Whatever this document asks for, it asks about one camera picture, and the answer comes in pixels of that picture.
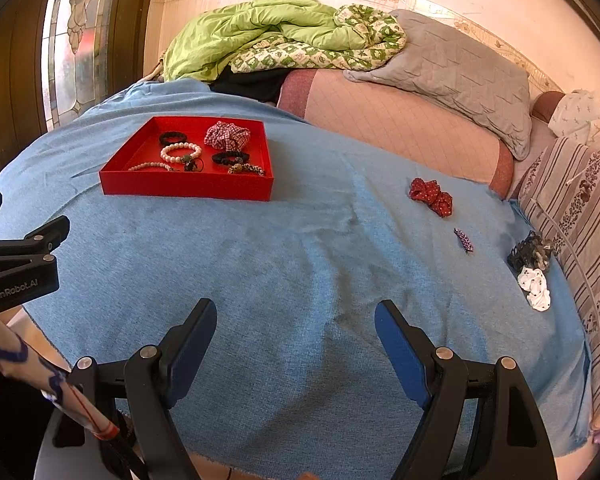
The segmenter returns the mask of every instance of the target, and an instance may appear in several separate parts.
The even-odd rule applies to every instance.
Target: black cloth
[[[272,68],[260,72],[234,74],[231,72],[231,66],[227,65],[209,88],[219,94],[239,95],[263,103],[277,103],[282,83],[292,70],[293,68]]]

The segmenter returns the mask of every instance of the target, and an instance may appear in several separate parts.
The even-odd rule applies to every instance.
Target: black bracelet
[[[160,144],[163,146],[171,146],[176,142],[187,142],[187,136],[182,132],[164,132],[160,135]]]
[[[232,164],[244,164],[249,161],[249,153],[245,152],[220,152],[211,155],[211,160],[216,164],[230,166]]]

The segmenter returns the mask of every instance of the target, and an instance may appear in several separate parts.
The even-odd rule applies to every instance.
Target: fabric
[[[362,5],[340,7],[336,25],[349,25],[366,38],[366,48],[325,50],[282,34],[262,40],[240,52],[231,62],[234,72],[256,72],[274,67],[372,70],[384,65],[407,43],[393,16]]]
[[[206,131],[205,144],[216,150],[241,152],[249,139],[251,139],[251,132],[247,128],[218,121]]]
[[[532,117],[540,119],[548,124],[551,120],[551,116],[555,112],[555,107],[557,107],[563,97],[563,92],[556,92],[553,90],[544,92],[538,96],[538,99],[536,99],[536,102],[534,103],[534,108],[531,110]]]
[[[352,83],[333,70],[297,70],[283,84],[278,108],[432,170],[488,184],[501,198],[509,190],[513,157],[498,137],[414,93]]]
[[[520,206],[552,241],[592,352],[593,420],[600,429],[600,155],[557,139],[529,169]]]
[[[570,137],[600,151],[600,92],[574,90],[558,103],[549,121],[557,137]]]
[[[155,114],[264,121],[271,201],[103,195],[98,170]],[[451,219],[409,199],[417,177],[453,195]],[[54,251],[60,289],[26,305],[69,362],[126,358],[199,298],[214,300],[216,334],[172,410],[187,449],[203,456],[265,478],[390,478],[422,410],[376,336],[384,298],[465,359],[514,357],[557,456],[586,440],[588,357],[571,291],[554,261],[552,308],[529,315],[506,263],[529,225],[484,185],[185,79],[134,85],[35,140],[0,173],[0,190],[0,238],[70,218]]]
[[[419,200],[427,205],[433,205],[440,195],[440,186],[435,180],[425,182],[421,178],[414,178],[411,181],[409,198]]]
[[[551,295],[542,270],[522,267],[518,275],[518,285],[528,292],[526,300],[534,310],[544,312],[551,306]]]
[[[544,149],[555,142],[555,135],[544,121],[533,117],[531,119],[531,137],[529,155],[525,160],[516,160],[513,163],[513,179],[507,198],[518,198],[520,185],[528,169],[535,163],[536,159]]]
[[[261,103],[277,103],[280,89],[292,68],[274,68],[245,74],[234,74],[227,66],[209,88],[219,94],[239,95]]]
[[[336,10],[317,0],[253,0],[210,10],[187,23],[164,54],[164,79],[214,81],[254,46],[257,56],[252,50],[235,59],[234,72],[312,64],[369,70],[405,44],[395,18],[371,7]]]
[[[431,210],[442,218],[451,216],[451,213],[454,210],[454,203],[451,195],[446,191],[440,193],[436,201],[431,204]]]
[[[453,27],[410,10],[391,14],[407,33],[407,47],[385,67],[345,77],[428,96],[490,129],[524,160],[531,132],[526,71]]]

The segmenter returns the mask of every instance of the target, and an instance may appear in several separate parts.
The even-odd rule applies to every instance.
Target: blue gripper pad
[[[216,322],[218,312],[215,304],[211,300],[202,299],[182,325],[171,328],[170,332],[177,331],[176,337],[171,340],[162,356],[169,366],[167,369],[161,367],[160,370],[168,386],[163,399],[169,409],[189,393],[216,331]]]
[[[405,338],[384,303],[378,303],[375,314],[376,333],[389,357],[404,393],[425,409],[431,395],[427,389],[424,364]]]

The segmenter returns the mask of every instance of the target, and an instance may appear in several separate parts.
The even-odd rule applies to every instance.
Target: pearl bracelet
[[[165,146],[160,152],[160,157],[163,158],[165,161],[170,162],[171,164],[184,163],[184,161],[182,160],[182,156],[167,155],[171,150],[179,150],[181,148],[189,148],[190,150],[193,150],[193,153],[188,155],[190,156],[190,158],[198,158],[200,156],[200,153],[202,153],[202,148],[200,148],[200,146],[194,144],[193,142],[176,142],[174,144],[170,144],[169,146]]]
[[[176,171],[164,162],[143,162],[142,164],[129,168],[127,171],[142,170],[144,168],[164,168],[167,171]]]

